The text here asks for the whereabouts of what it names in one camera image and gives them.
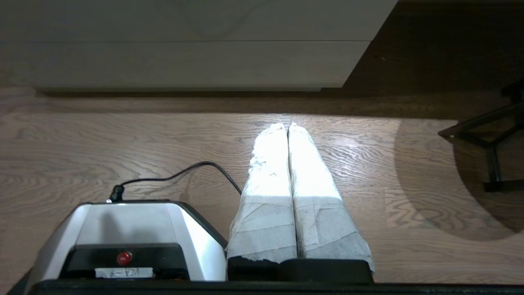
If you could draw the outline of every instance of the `paper towel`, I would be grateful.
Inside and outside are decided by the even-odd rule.
[[[288,144],[299,256],[365,260],[374,272],[371,250],[307,130],[293,123]]]
[[[282,262],[297,257],[288,138],[283,124],[258,135],[249,178],[230,227],[227,257]]]

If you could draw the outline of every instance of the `wooden floor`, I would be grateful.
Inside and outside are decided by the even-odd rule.
[[[418,34],[425,18],[402,10],[415,8],[396,8],[339,91],[108,98],[0,90],[0,293],[31,267],[77,204],[103,202],[121,181],[168,176],[209,160],[242,186],[254,139],[274,122],[296,122],[311,133],[372,249],[377,282],[523,283],[523,194],[483,193],[483,151],[436,134],[504,105],[496,91],[485,89],[503,81],[480,79],[482,65],[442,64],[446,59],[436,49],[415,56],[392,49],[418,46],[413,35],[391,44],[398,30]],[[518,59],[517,39],[524,40],[513,37],[517,49],[505,53],[508,60]],[[469,44],[468,38],[475,35],[460,42]],[[468,45],[455,46],[463,54]],[[448,54],[452,47],[445,46]],[[438,66],[431,54],[442,57]],[[417,60],[426,66],[412,67]],[[486,67],[495,69],[499,61]],[[516,76],[513,67],[497,70],[507,83]],[[462,84],[446,80],[457,72]],[[441,78],[423,82],[424,73]],[[499,127],[479,132],[492,136]],[[506,177],[522,172],[523,139],[519,134],[501,148]],[[225,237],[239,201],[212,167],[170,184],[129,186],[125,197],[188,202]]]

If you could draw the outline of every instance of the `red button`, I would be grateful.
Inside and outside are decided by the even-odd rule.
[[[116,257],[116,262],[118,262],[119,265],[127,265],[131,262],[131,259],[133,258],[133,254],[129,251],[122,252],[118,254]]]

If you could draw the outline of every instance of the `black stand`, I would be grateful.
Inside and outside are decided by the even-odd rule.
[[[497,145],[520,129],[524,129],[524,100],[522,100],[521,96],[523,90],[524,80],[505,87],[502,90],[502,96],[510,97],[510,105],[439,132],[439,135],[442,137],[461,139],[486,149],[489,170],[489,182],[484,183],[484,191],[486,192],[524,191],[524,180],[502,180],[497,156]],[[465,131],[469,129],[500,120],[510,115],[515,116],[515,126],[490,142],[465,133]]]

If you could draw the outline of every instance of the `power cord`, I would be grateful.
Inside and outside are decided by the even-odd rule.
[[[182,174],[184,174],[184,173],[186,173],[186,172],[188,172],[190,170],[193,170],[195,168],[202,167],[202,166],[213,166],[213,167],[217,168],[220,172],[222,172],[222,174],[224,174],[225,177],[227,177],[227,180],[229,180],[229,182],[231,182],[231,184],[235,187],[237,192],[242,195],[242,191],[240,190],[238,185],[235,183],[235,181],[231,178],[231,176],[229,176],[229,174],[222,167],[220,167],[218,164],[216,164],[214,162],[204,161],[204,162],[199,162],[197,164],[193,164],[193,165],[187,167],[186,169],[180,171],[179,173],[174,174],[174,175],[172,175],[170,177],[166,177],[166,178],[137,178],[137,179],[133,179],[133,180],[122,182],[119,185],[115,185],[115,187],[113,187],[113,191],[111,192],[111,196],[109,197],[107,202],[108,203],[122,202],[123,201],[122,195],[124,194],[124,186],[125,185],[131,184],[131,183],[136,183],[136,182],[143,182],[143,181],[169,181],[169,180],[172,180],[172,179],[174,179],[174,178],[176,178],[176,177],[178,177],[178,176],[180,176],[180,175],[182,175]]]

